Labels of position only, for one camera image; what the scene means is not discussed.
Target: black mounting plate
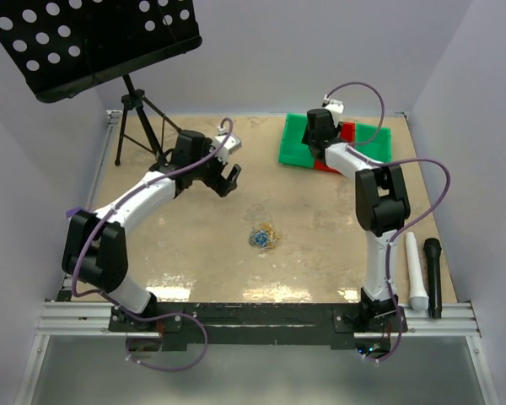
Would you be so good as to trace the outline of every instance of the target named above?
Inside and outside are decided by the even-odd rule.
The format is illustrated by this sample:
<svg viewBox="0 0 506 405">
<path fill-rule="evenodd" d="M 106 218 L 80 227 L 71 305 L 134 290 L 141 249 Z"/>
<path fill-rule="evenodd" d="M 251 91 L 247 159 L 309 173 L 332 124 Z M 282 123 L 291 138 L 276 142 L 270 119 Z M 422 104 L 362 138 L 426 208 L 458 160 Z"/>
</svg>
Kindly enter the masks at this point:
<svg viewBox="0 0 506 405">
<path fill-rule="evenodd" d="M 0 0 L 0 42 L 36 98 L 53 103 L 202 38 L 192 0 Z"/>
<path fill-rule="evenodd" d="M 289 303 L 194 303 L 159 302 L 157 313 L 181 312 L 195 316 L 207 329 L 210 344 L 330 346 L 332 349 L 355 349 L 352 319 L 358 304 L 289 304 Z M 392 331 L 397 319 L 390 318 Z M 203 343 L 199 327 L 184 317 L 163 320 L 162 350 L 186 350 L 188 344 Z M 139 332 L 127 319 L 110 320 L 110 332 Z M 143 332 L 156 332 L 155 325 Z M 383 326 L 367 332 L 383 332 Z"/>
</svg>

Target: music stand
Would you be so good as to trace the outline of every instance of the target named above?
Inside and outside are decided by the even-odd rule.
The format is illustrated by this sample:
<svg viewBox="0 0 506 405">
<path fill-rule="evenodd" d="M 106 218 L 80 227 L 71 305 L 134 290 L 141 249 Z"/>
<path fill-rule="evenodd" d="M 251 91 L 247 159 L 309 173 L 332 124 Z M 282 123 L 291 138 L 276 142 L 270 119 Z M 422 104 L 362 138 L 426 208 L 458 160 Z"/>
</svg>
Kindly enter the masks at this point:
<svg viewBox="0 0 506 405">
<path fill-rule="evenodd" d="M 143 109 L 180 130 L 129 73 L 198 48 L 202 43 L 192 0 L 0 0 L 0 42 L 37 100 L 54 103 L 123 77 L 123 117 L 116 165 L 128 138 L 156 159 L 163 157 Z M 150 148 L 125 134 L 127 112 L 139 116 Z"/>
</svg>

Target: black cylinder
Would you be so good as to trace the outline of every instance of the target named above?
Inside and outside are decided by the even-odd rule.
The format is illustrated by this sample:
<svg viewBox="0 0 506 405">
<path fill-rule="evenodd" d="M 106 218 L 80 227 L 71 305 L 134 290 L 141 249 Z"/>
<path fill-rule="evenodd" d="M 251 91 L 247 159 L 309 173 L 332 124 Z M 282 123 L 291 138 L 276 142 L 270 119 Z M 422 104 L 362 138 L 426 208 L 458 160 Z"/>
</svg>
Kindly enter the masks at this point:
<svg viewBox="0 0 506 405">
<path fill-rule="evenodd" d="M 428 266 L 429 316 L 433 319 L 442 317 L 442 291 L 440 287 L 440 242 L 436 238 L 426 239 L 423 251 Z"/>
</svg>

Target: plastic container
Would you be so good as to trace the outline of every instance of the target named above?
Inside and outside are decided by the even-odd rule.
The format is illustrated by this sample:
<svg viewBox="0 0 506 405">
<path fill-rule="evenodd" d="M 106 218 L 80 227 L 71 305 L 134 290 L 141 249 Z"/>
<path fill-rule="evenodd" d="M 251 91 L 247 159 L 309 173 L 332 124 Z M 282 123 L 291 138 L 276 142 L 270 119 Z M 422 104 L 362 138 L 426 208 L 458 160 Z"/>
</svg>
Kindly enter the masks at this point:
<svg viewBox="0 0 506 405">
<path fill-rule="evenodd" d="M 279 149 L 279 163 L 306 167 L 323 171 L 334 171 L 311 156 L 310 149 L 302 143 L 307 117 L 300 114 L 287 114 L 285 129 Z M 346 142 L 362 142 L 371 138 L 376 127 L 365 124 L 344 122 L 341 138 Z M 377 138 L 367 145 L 357 146 L 356 149 L 371 159 L 382 162 L 391 161 L 391 133 L 389 128 L 382 128 Z"/>
</svg>

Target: bundle of rubber bands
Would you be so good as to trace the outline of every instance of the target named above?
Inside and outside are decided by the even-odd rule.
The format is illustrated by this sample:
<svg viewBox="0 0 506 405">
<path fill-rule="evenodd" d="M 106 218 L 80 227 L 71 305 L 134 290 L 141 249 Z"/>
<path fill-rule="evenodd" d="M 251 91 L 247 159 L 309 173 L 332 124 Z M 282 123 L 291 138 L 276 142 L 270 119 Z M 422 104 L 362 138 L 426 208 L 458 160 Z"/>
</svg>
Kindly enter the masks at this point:
<svg viewBox="0 0 506 405">
<path fill-rule="evenodd" d="M 268 222 L 263 222 L 258 227 L 253 227 L 250 233 L 250 245 L 259 246 L 261 249 L 272 249 L 276 247 L 280 235 Z"/>
</svg>

